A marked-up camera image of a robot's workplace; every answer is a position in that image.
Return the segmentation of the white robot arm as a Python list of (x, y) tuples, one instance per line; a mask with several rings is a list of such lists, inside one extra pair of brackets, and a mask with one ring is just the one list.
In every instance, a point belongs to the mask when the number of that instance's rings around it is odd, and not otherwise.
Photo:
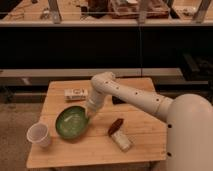
[(86, 101), (90, 116), (102, 107), (107, 95), (154, 116), (167, 124), (166, 170), (213, 171), (213, 105), (200, 95), (183, 94), (174, 99), (116, 81), (104, 72), (91, 78)]

